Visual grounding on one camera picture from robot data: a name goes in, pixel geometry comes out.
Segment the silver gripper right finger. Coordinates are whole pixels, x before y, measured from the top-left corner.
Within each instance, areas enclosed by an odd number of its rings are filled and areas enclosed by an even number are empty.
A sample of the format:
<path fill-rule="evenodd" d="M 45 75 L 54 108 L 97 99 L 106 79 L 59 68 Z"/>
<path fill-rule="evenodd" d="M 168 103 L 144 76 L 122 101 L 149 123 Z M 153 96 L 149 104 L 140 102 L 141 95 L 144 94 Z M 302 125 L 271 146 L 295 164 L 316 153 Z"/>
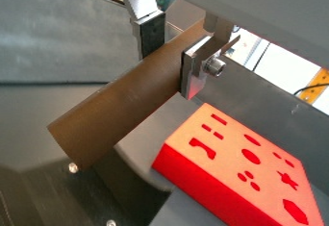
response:
<path fill-rule="evenodd" d="M 181 95 L 191 100 L 207 85 L 208 77 L 219 77 L 227 63 L 220 56 L 240 41 L 232 38 L 235 24 L 225 18 L 207 12 L 204 35 L 181 54 Z"/>

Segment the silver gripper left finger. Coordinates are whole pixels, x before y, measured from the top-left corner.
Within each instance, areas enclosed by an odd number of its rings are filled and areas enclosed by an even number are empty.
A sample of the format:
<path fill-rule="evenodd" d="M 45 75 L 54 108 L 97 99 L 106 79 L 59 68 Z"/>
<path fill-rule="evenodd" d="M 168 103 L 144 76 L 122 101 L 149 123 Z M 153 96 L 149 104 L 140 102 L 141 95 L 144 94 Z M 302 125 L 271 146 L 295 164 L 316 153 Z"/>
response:
<path fill-rule="evenodd" d="M 165 44 L 166 13 L 158 9 L 156 0 L 124 0 L 124 3 L 144 59 Z"/>

